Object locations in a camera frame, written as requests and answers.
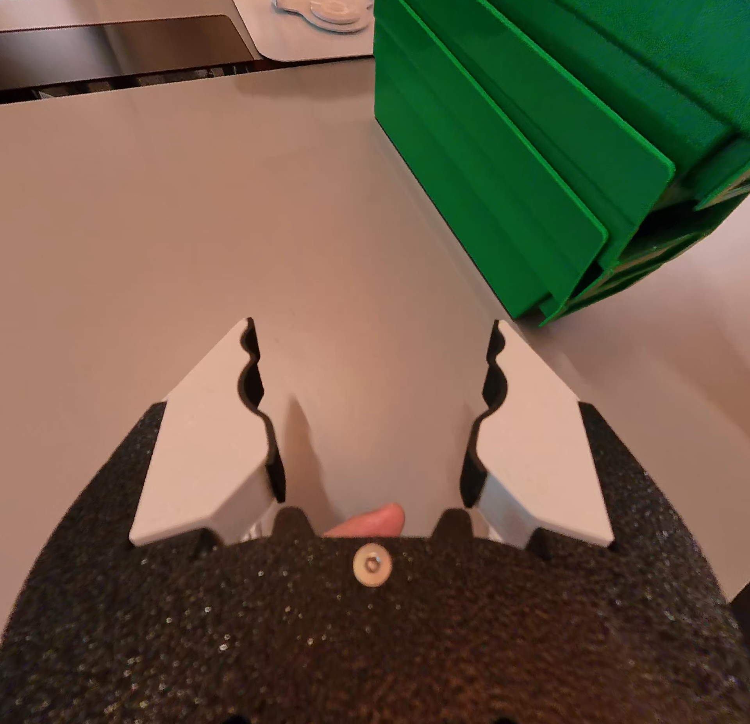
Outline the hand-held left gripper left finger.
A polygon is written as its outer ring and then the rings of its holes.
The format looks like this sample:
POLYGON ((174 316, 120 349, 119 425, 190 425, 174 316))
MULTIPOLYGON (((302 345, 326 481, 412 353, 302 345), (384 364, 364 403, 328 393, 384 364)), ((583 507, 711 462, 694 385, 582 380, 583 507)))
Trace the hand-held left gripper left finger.
POLYGON ((207 530, 224 544, 270 536, 286 501, 252 318, 228 334, 165 397, 129 540, 145 546, 207 530))

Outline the green plastic bin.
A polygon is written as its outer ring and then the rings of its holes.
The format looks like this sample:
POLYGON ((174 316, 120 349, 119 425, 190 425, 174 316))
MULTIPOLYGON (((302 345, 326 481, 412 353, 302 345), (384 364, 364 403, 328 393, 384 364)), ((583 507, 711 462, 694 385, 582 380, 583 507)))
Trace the green plastic bin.
POLYGON ((487 0, 405 0, 603 223, 608 239, 573 294, 611 269, 673 162, 487 0))
POLYGON ((692 177, 696 209, 748 194, 749 0, 555 1, 734 132, 692 177))
POLYGON ((551 323, 602 222, 405 0, 374 0, 374 116, 512 317, 551 323))
POLYGON ((748 194, 697 210, 692 177, 702 162, 733 142, 734 132, 638 57, 610 41, 555 0, 487 0, 603 100, 676 168, 627 255, 664 250, 673 260, 712 233, 748 194))

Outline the person's left hand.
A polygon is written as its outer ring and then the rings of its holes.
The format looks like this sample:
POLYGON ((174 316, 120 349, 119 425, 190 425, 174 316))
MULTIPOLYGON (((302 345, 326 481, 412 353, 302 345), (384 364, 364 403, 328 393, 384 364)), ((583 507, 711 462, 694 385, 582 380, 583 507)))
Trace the person's left hand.
POLYGON ((395 538, 404 529, 406 515, 401 505, 385 504, 368 513, 355 515, 326 531, 325 538, 395 538))

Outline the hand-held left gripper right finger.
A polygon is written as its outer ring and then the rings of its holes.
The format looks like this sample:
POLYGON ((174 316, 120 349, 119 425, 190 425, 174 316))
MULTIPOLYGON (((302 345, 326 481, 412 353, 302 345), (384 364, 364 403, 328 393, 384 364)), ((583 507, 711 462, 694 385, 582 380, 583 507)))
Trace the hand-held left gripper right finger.
POLYGON ((614 532, 576 394, 495 320, 461 471, 464 506, 493 542, 525 549, 543 529, 608 548, 614 532))

